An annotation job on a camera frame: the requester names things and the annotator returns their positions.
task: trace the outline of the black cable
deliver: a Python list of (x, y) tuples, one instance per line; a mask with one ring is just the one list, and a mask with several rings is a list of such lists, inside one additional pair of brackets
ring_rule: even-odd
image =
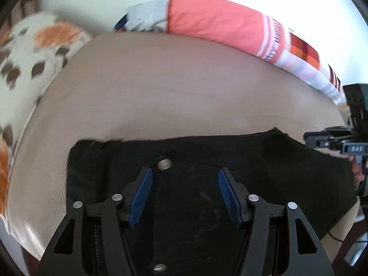
[[(330, 235), (330, 237), (332, 237), (335, 241), (338, 241), (338, 242), (340, 242), (340, 243), (343, 243), (344, 241), (343, 240), (341, 240), (341, 239), (338, 239), (338, 238), (336, 238), (336, 237), (334, 237), (331, 233), (330, 233), (330, 231), (328, 231), (328, 234)], [(354, 241), (353, 242), (353, 244), (354, 243), (368, 243), (368, 241)]]

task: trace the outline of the silver snap button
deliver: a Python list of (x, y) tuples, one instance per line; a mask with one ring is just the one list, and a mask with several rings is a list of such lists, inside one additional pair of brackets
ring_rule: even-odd
[(76, 201), (76, 202), (73, 203), (73, 207), (75, 209), (80, 208), (82, 205), (83, 205), (83, 202), (81, 202), (81, 201)]
[(291, 208), (292, 210), (294, 210), (294, 209), (296, 209), (298, 206), (297, 206), (297, 204), (295, 203), (295, 202), (289, 202), (288, 204), (287, 204), (287, 206), (289, 207), (289, 208)]
[(113, 200), (114, 201), (119, 201), (119, 200), (122, 200), (122, 199), (123, 199), (123, 196), (121, 194), (113, 195)]
[(153, 267), (153, 270), (155, 272), (163, 272), (166, 271), (166, 269), (167, 269), (166, 264), (156, 264), (156, 266)]
[(259, 197), (255, 194), (249, 195), (248, 198), (249, 198), (250, 201), (258, 201), (259, 200)]
[(159, 161), (157, 167), (159, 170), (166, 170), (169, 169), (172, 165), (173, 163), (168, 158), (166, 158), (162, 161)]

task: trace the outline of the beige bed sheet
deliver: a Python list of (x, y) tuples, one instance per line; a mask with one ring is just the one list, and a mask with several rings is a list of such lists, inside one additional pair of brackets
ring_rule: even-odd
[[(66, 161), (81, 138), (235, 135), (343, 124), (333, 102), (237, 49), (168, 34), (100, 35), (59, 73), (32, 117), (10, 175), (10, 233), (40, 259), (65, 209)], [(344, 238), (355, 206), (334, 234)], [(339, 246), (324, 243), (330, 259)]]

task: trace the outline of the black garment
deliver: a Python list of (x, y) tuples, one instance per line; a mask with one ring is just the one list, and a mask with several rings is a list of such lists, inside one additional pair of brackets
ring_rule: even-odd
[[(160, 171), (158, 161), (172, 167)], [(347, 160), (306, 148), (277, 129), (240, 136), (161, 141), (80, 141), (71, 149), (67, 206), (102, 202), (142, 167), (154, 182), (139, 223), (126, 231), (139, 275), (155, 264), (166, 275), (232, 275), (245, 231), (229, 219), (217, 183), (227, 167), (236, 182), (269, 203), (296, 202), (321, 239), (356, 202)]]

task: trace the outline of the silver screw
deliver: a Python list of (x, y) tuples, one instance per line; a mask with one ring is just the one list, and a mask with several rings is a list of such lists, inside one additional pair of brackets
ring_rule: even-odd
[(119, 201), (119, 200), (122, 200), (122, 199), (123, 199), (123, 196), (121, 194), (113, 195), (113, 200), (114, 201)]
[(297, 204), (295, 203), (295, 202), (289, 202), (288, 204), (287, 204), (287, 206), (289, 207), (289, 208), (291, 208), (292, 210), (294, 210), (294, 209), (296, 209), (298, 206), (297, 206)]
[(166, 271), (166, 269), (167, 269), (166, 264), (156, 264), (156, 266), (153, 267), (153, 270), (155, 272), (163, 272)]
[(159, 161), (157, 163), (157, 167), (158, 167), (159, 170), (169, 169), (172, 165), (173, 165), (173, 163), (168, 158), (166, 158), (162, 161)]
[(81, 201), (76, 201), (76, 202), (73, 203), (73, 207), (75, 209), (80, 208), (82, 205), (83, 205), (83, 202), (81, 202)]
[(249, 195), (248, 198), (249, 198), (250, 201), (258, 201), (259, 200), (259, 197), (255, 194)]

